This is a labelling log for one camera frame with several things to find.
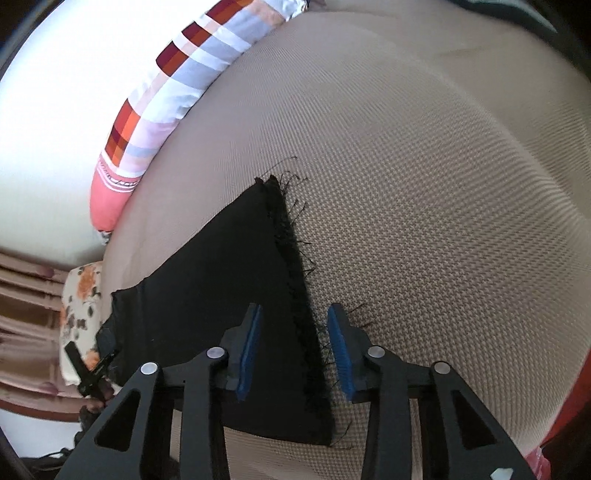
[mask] pink curtain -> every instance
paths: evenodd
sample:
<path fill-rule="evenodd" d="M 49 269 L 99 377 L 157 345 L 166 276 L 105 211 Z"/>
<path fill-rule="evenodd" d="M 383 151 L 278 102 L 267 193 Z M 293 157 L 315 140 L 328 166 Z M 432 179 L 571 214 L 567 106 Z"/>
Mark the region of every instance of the pink curtain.
<path fill-rule="evenodd" d="M 67 272 L 0 254 L 0 408 L 77 421 L 84 399 L 59 365 Z"/>

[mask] floral pillow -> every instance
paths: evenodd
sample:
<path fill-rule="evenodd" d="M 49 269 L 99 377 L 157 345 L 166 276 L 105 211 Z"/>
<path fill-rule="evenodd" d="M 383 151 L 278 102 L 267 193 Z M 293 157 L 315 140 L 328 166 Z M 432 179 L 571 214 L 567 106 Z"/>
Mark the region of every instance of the floral pillow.
<path fill-rule="evenodd" d="M 92 370 L 99 362 L 95 336 L 101 326 L 98 311 L 101 269 L 102 262 L 75 268 L 64 285 L 60 312 L 60 367 L 66 385 L 80 383 L 64 350 L 70 341 L 76 343 L 88 369 Z"/>

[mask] beige mattress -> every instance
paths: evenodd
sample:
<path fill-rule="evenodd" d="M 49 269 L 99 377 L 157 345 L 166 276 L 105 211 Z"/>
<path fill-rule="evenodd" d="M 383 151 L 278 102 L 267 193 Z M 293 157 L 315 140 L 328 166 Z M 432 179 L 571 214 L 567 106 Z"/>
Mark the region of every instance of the beige mattress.
<path fill-rule="evenodd" d="M 256 176 L 297 174 L 319 325 L 363 304 L 352 322 L 375 343 L 452 363 L 528 453 L 591 345 L 591 85 L 518 27 L 372 5 L 303 14 L 214 82 L 121 217 L 102 314 Z M 367 410 L 334 402 L 333 447 L 228 430 L 232 478 L 359 478 Z"/>

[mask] triangular cutout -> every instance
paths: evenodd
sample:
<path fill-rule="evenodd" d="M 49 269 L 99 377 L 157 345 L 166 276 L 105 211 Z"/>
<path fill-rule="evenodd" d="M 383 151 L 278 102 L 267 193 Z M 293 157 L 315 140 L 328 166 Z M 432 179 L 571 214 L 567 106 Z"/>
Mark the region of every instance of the triangular cutout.
<path fill-rule="evenodd" d="M 473 450 L 496 443 L 495 437 L 478 413 L 458 390 L 452 391 L 453 406 L 462 434 L 462 444 L 466 450 Z"/>
<path fill-rule="evenodd" d="M 120 452 L 126 452 L 129 449 L 140 398 L 139 392 L 133 390 L 119 405 L 119 408 L 96 436 L 98 446 Z"/>

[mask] orange flower print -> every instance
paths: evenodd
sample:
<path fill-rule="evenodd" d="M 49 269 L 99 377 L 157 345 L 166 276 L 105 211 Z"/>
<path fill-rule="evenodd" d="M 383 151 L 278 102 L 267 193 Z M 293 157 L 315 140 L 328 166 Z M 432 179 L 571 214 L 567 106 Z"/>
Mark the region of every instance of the orange flower print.
<path fill-rule="evenodd" d="M 80 280 L 78 281 L 78 291 L 76 295 L 82 301 L 85 301 L 92 291 L 92 287 L 95 286 L 95 270 L 94 265 L 88 265 L 84 267 L 84 270 L 80 274 Z"/>
<path fill-rule="evenodd" d="M 99 360 L 99 352 L 92 348 L 88 350 L 84 356 L 84 364 L 88 370 L 94 370 L 96 364 L 99 363 Z"/>
<path fill-rule="evenodd" d="M 68 319 L 66 318 L 66 309 L 62 305 L 60 310 L 60 327 L 64 328 L 66 323 L 68 323 Z"/>

